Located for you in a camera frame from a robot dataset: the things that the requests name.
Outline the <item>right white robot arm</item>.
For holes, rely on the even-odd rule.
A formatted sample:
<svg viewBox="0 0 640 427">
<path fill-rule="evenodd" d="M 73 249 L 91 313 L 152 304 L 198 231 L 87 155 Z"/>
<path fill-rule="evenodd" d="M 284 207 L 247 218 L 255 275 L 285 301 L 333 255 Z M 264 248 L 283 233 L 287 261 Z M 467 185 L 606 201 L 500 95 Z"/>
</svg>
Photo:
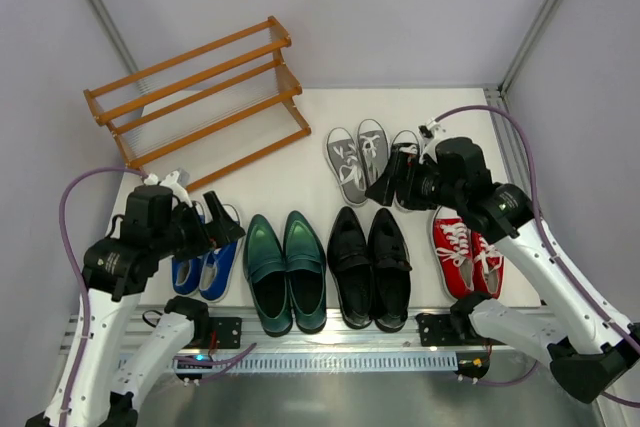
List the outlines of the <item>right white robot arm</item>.
<svg viewBox="0 0 640 427">
<path fill-rule="evenodd" d="M 474 294 L 451 312 L 481 338 L 511 346 L 548 368 L 574 399 L 591 403 L 639 360 L 639 326 L 608 302 L 554 241 L 529 197 L 493 181 L 482 149 L 466 137 L 440 141 L 417 155 L 392 149 L 387 166 L 367 188 L 369 199 L 409 210 L 455 211 L 525 276 L 553 312 L 539 321 Z"/>
</svg>

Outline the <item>black loafer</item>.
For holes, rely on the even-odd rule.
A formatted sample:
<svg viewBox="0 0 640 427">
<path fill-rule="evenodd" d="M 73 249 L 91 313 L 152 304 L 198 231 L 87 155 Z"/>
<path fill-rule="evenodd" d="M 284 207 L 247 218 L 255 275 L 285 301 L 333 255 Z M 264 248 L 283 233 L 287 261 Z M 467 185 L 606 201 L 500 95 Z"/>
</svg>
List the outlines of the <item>black loafer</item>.
<svg viewBox="0 0 640 427">
<path fill-rule="evenodd" d="M 374 322 L 384 332 L 398 332 L 408 318 L 412 267 L 405 238 L 387 208 L 379 209 L 373 218 L 368 250 L 374 278 Z"/>
<path fill-rule="evenodd" d="M 334 221 L 327 262 L 343 321 L 356 330 L 368 327 L 373 309 L 372 263 L 361 224 L 349 206 L 341 208 Z"/>
</svg>

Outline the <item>blue sneaker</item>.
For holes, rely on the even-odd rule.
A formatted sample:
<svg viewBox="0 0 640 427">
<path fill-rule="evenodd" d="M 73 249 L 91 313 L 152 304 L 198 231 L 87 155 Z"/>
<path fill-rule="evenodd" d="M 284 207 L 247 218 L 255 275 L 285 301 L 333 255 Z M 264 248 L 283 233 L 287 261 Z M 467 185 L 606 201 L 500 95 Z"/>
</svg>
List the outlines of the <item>blue sneaker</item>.
<svg viewBox="0 0 640 427">
<path fill-rule="evenodd" d="M 218 302 L 231 283 L 231 275 L 242 239 L 210 251 L 202 261 L 199 293 L 207 301 Z"/>
<path fill-rule="evenodd" d="M 172 287 L 177 295 L 192 296 L 199 290 L 204 254 L 188 260 L 171 258 Z"/>
</svg>

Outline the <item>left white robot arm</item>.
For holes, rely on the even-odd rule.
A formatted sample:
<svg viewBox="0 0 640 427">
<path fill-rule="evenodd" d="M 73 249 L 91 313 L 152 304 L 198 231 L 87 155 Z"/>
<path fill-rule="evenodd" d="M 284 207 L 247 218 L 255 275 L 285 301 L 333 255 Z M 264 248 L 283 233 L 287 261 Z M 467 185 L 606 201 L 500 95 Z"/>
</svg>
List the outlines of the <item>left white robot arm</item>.
<svg viewBox="0 0 640 427">
<path fill-rule="evenodd" d="M 191 260 L 244 236 L 214 192 L 204 201 L 208 222 L 167 185 L 141 185 L 128 195 L 118 236 L 100 239 L 84 255 L 78 326 L 66 365 L 49 405 L 27 425 L 134 426 L 174 356 L 209 337 L 208 306 L 175 297 L 134 356 L 119 362 L 130 319 L 160 262 Z"/>
</svg>

